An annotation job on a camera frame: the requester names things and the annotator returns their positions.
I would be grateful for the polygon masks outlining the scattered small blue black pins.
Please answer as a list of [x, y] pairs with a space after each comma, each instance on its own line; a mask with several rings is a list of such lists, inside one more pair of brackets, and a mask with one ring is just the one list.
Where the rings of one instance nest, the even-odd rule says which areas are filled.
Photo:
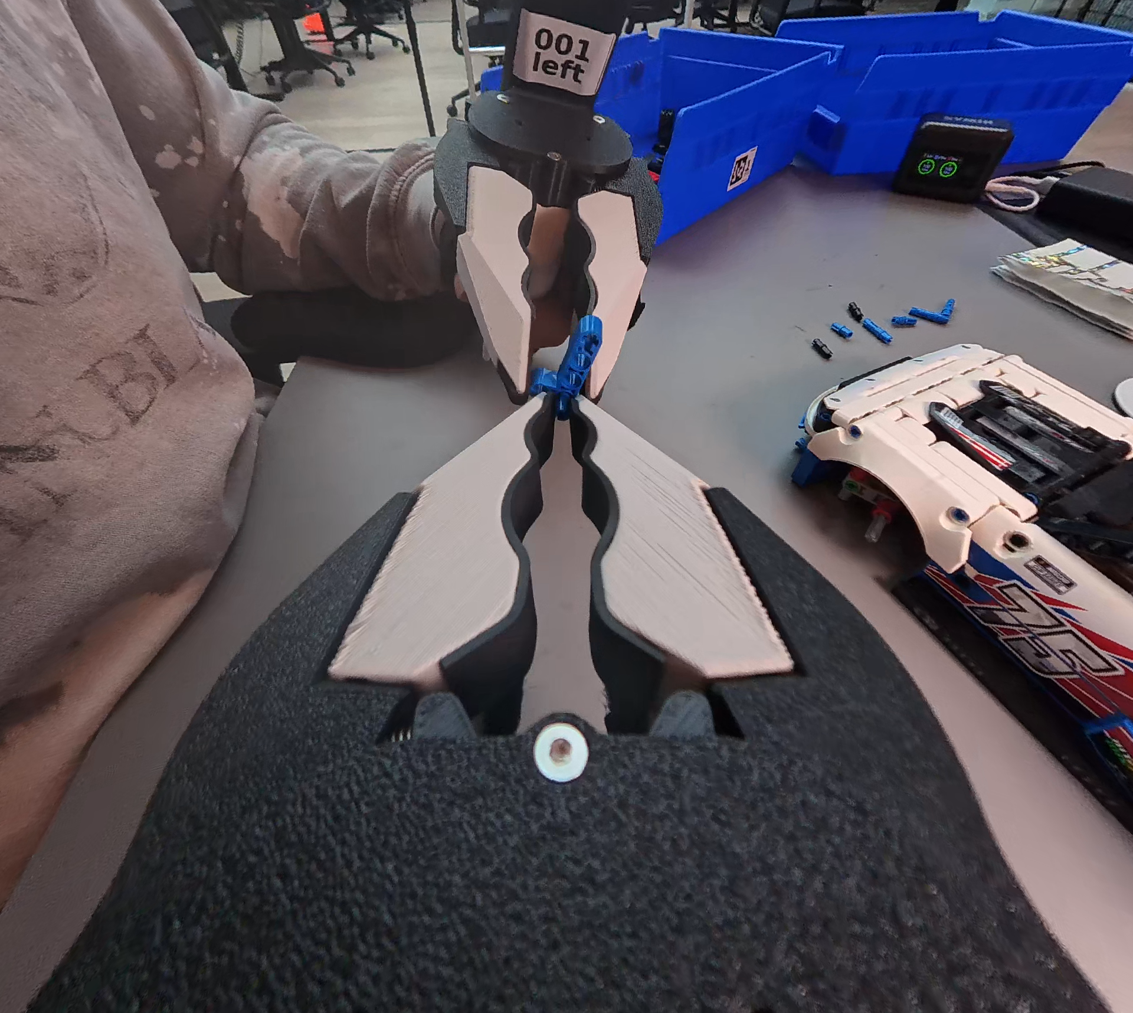
[[870, 317], [857, 301], [850, 301], [845, 306], [846, 321], [830, 322], [827, 327], [829, 327], [830, 337], [842, 342], [853, 340], [857, 332], [862, 331], [871, 339], [888, 347], [893, 343], [895, 331], [906, 331], [921, 323], [947, 326], [952, 322], [955, 310], [956, 298], [947, 298], [936, 308], [913, 306], [878, 322]]

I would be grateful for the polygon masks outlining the person's left forearm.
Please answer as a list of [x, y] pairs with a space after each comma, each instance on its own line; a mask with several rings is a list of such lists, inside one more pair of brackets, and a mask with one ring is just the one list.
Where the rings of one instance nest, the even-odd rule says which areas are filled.
[[381, 155], [321, 141], [265, 100], [220, 84], [181, 161], [148, 184], [177, 252], [244, 295], [357, 287], [382, 301], [450, 290], [438, 246], [435, 142]]

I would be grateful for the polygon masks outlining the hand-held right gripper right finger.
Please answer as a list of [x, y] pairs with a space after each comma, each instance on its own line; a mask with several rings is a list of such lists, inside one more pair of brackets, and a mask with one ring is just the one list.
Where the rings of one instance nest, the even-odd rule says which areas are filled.
[[591, 588], [602, 624], [701, 681], [791, 673], [706, 482], [586, 397], [571, 434], [583, 513], [600, 535]]

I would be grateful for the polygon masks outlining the blue plastic bin square label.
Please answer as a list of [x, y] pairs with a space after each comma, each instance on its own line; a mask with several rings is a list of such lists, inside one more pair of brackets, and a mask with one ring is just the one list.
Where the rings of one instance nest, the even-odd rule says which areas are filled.
[[830, 46], [668, 28], [610, 32], [522, 10], [505, 79], [468, 117], [462, 231], [519, 240], [533, 204], [633, 201], [648, 254], [792, 162]]

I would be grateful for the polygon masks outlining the person's left hand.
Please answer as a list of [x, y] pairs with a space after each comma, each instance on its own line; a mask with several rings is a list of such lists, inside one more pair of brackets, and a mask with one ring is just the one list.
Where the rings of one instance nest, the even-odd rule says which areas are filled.
[[577, 290], [570, 280], [559, 279], [543, 297], [531, 303], [531, 342], [529, 361], [544, 349], [556, 349], [569, 341], [576, 323]]

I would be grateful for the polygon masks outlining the black device green round displays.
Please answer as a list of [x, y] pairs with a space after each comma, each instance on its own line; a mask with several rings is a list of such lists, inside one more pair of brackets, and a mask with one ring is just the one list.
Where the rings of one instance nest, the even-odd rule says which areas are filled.
[[1014, 141], [1013, 125], [993, 117], [921, 116], [892, 182], [901, 195], [973, 204]]

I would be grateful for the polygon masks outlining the blue brick connector piece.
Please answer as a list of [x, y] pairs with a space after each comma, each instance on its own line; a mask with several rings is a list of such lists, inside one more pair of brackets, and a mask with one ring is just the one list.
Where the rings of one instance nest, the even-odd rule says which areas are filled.
[[529, 395], [551, 395], [555, 418], [566, 420], [572, 405], [583, 391], [600, 348], [602, 321], [595, 315], [586, 315], [574, 327], [559, 368], [533, 369]]

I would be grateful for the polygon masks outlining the black power adapter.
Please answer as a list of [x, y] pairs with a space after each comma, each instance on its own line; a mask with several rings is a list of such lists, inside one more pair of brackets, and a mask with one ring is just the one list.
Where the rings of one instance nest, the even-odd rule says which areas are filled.
[[1059, 174], [1043, 193], [1036, 214], [1098, 233], [1130, 236], [1132, 174], [1105, 165]]

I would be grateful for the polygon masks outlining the toy brick race car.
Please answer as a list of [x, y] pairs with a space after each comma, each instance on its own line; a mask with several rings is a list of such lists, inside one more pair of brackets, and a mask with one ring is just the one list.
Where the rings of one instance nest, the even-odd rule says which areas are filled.
[[893, 594], [1131, 827], [1131, 418], [1023, 361], [952, 344], [816, 397], [798, 486], [840, 480], [867, 538], [915, 527]]

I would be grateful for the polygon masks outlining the folded sticker sheets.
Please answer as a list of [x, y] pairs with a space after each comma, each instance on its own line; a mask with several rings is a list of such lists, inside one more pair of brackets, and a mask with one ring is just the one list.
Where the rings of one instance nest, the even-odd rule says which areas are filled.
[[1132, 264], [1066, 239], [1000, 257], [991, 274], [1132, 340]]

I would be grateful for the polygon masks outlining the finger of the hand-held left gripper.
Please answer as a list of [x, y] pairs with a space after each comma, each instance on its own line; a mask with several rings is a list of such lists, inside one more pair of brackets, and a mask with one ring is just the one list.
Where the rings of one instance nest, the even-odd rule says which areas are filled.
[[466, 227], [457, 242], [457, 267], [486, 354], [516, 405], [527, 401], [531, 373], [533, 303], [529, 258], [520, 239], [533, 195], [503, 171], [472, 165], [468, 172]]
[[585, 394], [598, 402], [614, 369], [640, 301], [647, 264], [641, 255], [633, 201], [616, 191], [595, 191], [578, 201], [578, 221], [587, 237], [576, 293], [578, 324], [600, 321], [602, 343]]

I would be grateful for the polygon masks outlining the black elbow cushion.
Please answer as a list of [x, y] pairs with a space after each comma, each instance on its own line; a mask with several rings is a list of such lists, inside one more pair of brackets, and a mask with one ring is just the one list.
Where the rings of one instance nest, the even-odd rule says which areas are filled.
[[303, 358], [380, 369], [446, 360], [477, 332], [474, 312], [454, 293], [382, 301], [361, 290], [254, 295], [235, 309], [235, 337], [276, 364]]

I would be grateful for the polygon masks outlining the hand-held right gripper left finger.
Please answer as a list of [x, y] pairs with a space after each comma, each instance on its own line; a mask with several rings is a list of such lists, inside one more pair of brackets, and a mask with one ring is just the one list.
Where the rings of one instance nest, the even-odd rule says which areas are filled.
[[335, 680], [516, 690], [536, 642], [528, 530], [554, 408], [533, 397], [421, 482], [330, 664]]

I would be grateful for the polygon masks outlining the person in pink hoodie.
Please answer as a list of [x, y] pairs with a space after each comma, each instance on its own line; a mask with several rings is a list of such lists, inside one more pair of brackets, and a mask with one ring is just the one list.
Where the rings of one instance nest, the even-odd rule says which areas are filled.
[[2, 0], [2, 901], [212, 579], [259, 419], [202, 315], [244, 144], [154, 0]]

